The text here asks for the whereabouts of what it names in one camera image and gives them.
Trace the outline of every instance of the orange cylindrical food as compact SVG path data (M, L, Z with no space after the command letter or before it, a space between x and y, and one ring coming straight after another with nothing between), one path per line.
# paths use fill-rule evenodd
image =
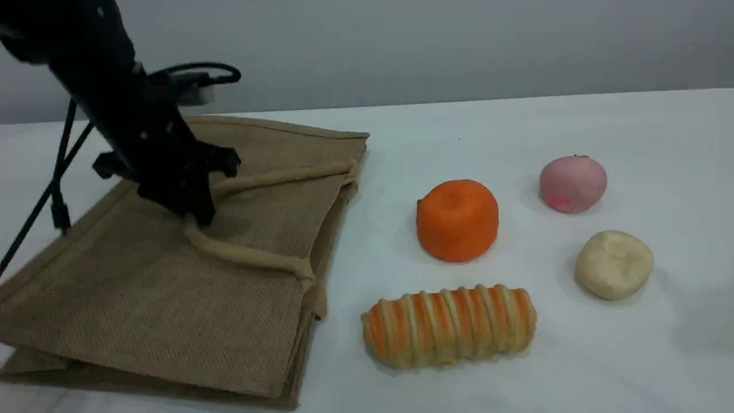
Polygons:
M520 352L530 344L536 320L528 293L500 284L405 294L362 314L367 349L400 369Z
M438 259L462 262L490 249L497 238L494 195L470 179L443 182L418 201L418 240Z

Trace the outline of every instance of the white dough ball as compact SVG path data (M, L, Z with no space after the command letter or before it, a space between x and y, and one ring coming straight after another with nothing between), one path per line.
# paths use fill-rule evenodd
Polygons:
M607 300L631 296L652 271L650 248L620 231L602 231L591 237L576 260L576 278L588 291Z

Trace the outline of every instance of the jute bag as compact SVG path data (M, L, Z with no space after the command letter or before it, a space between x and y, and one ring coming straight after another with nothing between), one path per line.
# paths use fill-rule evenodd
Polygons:
M0 287L0 380L297 405L324 277L367 134L190 117L235 148L199 229L121 182Z

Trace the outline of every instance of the black cable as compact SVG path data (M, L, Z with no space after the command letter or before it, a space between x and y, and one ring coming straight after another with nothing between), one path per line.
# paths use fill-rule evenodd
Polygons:
M193 62L193 63L184 63L182 65L174 65L170 66L165 69L161 69L160 71L155 71L150 74L150 77L159 77L163 76L164 74L174 74L182 71L190 71L194 69L219 69L221 71L227 71L230 72L229 75L226 76L215 76L211 78L211 85L224 85L227 83L237 83L242 78L242 73L235 68L234 66L230 66L226 63L218 63L218 62Z
M71 217L69 216L69 207L64 203L64 196L61 194L61 177L64 158L66 157L66 148L69 146L69 137L71 136L71 127L76 115L76 102L69 99L69 107L66 110L66 120L64 121L64 132L61 135L59 150L56 155L56 164L54 166L54 177L51 181L51 217L54 220L54 228L61 229L66 235L66 231L71 227Z
M64 158L64 163L62 165L61 174L63 175L64 172L69 168L69 165L71 165L71 161L74 160L74 157L79 152L79 149L81 149L81 146L84 144L84 141L87 140L87 137L89 136L90 132L94 129L94 126L92 123L88 123L87 127L84 128L84 131L81 132L79 135L79 138L74 143L74 146L71 147L71 150L69 151L69 154ZM12 242L12 245L10 248L8 248L7 253L5 253L5 256L3 256L2 262L0 262L0 276L5 272L7 269L7 266L10 264L10 261L15 256L15 253L18 252L18 249L21 247L21 243L23 243L23 240L26 239L26 236L28 235L29 231L31 230L31 227L33 226L33 223L38 219L38 215L40 215L41 210L43 209L43 206L46 204L46 201L48 200L48 197L51 196L51 190L53 188L54 182L50 182L48 186L46 187L46 190L43 191L43 194L41 195L38 202L36 202L36 206L33 207L33 210L31 211L31 215L26 220L25 224L23 224L23 228L20 232L18 232L18 235L15 237L15 240Z

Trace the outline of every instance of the gray wall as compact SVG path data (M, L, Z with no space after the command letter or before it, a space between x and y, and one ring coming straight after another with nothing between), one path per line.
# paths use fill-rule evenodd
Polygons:
M148 70L220 60L198 112L734 86L733 0L117 0ZM0 123L62 119L0 51Z

